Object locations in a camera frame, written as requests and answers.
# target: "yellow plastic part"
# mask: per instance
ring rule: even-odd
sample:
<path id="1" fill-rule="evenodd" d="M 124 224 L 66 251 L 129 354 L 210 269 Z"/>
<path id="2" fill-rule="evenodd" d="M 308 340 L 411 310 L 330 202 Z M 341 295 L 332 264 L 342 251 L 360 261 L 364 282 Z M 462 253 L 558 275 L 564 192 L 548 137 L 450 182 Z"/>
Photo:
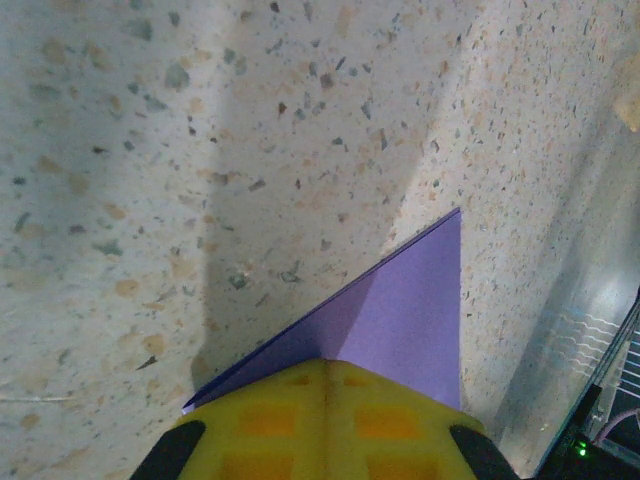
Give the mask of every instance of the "yellow plastic part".
<path id="1" fill-rule="evenodd" d="M 182 417 L 180 480 L 473 480 L 449 434 L 475 419 L 350 363 L 311 360 Z"/>

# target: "floor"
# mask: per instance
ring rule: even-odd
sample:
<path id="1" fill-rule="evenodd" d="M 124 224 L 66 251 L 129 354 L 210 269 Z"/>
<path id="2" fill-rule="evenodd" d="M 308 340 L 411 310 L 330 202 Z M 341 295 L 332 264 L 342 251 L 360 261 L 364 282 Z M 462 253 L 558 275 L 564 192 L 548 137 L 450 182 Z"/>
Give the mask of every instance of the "floor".
<path id="1" fill-rule="evenodd" d="M 455 207 L 464 410 L 536 468 L 640 283 L 637 2 L 0 5 L 1 478 L 127 478 Z"/>

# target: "purple paper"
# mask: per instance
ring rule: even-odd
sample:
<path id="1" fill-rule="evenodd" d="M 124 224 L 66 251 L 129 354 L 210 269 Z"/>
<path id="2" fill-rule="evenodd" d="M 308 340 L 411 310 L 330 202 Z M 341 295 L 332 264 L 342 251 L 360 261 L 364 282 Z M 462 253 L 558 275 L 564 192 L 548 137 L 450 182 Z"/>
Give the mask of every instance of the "purple paper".
<path id="1" fill-rule="evenodd" d="M 460 211 L 200 389 L 183 412 L 312 358 L 346 360 L 460 406 Z"/>

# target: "purple triangle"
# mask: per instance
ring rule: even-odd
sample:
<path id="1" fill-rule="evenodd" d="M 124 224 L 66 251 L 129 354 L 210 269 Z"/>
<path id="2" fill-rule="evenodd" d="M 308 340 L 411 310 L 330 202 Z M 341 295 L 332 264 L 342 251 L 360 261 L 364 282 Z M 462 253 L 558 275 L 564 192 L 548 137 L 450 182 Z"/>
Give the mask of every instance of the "purple triangle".
<path id="1" fill-rule="evenodd" d="M 312 358 L 346 360 L 460 406 L 460 211 L 454 210 L 200 389 L 185 413 Z"/>

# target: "black corner piece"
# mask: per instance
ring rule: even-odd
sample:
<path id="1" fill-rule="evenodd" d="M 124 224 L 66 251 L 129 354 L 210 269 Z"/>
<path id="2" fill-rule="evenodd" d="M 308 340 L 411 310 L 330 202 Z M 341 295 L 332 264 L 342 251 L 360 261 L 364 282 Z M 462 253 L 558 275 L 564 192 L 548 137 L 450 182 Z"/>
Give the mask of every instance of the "black corner piece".
<path id="1" fill-rule="evenodd" d="M 520 480 L 487 437 L 462 425 L 454 425 L 449 431 L 478 480 Z"/>
<path id="2" fill-rule="evenodd" d="M 205 428 L 203 422 L 194 420 L 166 432 L 133 472 L 131 480 L 178 480 Z"/>

